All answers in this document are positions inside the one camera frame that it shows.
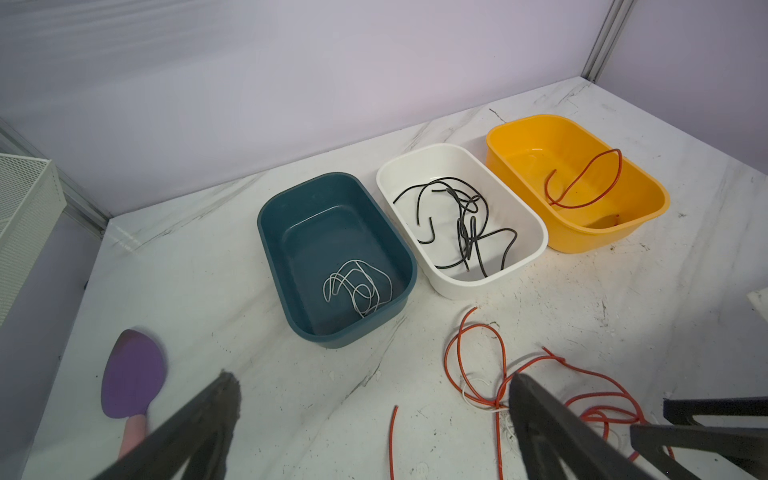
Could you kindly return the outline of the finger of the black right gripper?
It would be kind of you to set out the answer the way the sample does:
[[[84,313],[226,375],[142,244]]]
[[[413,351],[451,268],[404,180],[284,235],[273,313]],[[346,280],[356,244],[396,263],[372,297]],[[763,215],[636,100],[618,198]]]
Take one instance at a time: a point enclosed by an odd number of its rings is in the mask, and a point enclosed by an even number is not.
[[[673,425],[700,426],[695,416],[766,417],[767,397],[665,399],[663,416]]]
[[[719,454],[756,479],[767,478],[767,429],[632,425],[633,449],[669,479],[697,479],[664,452],[678,447]]]

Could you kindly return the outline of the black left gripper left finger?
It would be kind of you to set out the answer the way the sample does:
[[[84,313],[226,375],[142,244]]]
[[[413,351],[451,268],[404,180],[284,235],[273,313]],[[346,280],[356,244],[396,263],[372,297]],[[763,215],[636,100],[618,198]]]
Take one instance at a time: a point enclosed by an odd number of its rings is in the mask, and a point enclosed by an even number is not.
[[[223,371],[99,479],[223,479],[241,404],[240,384]]]

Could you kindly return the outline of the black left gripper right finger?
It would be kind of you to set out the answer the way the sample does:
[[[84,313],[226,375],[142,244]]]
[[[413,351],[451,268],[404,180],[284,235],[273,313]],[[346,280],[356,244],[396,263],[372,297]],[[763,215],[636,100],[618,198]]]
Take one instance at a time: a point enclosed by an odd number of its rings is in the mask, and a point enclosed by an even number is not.
[[[650,477],[526,374],[510,382],[509,411],[530,479],[565,479],[564,466],[578,479]]]

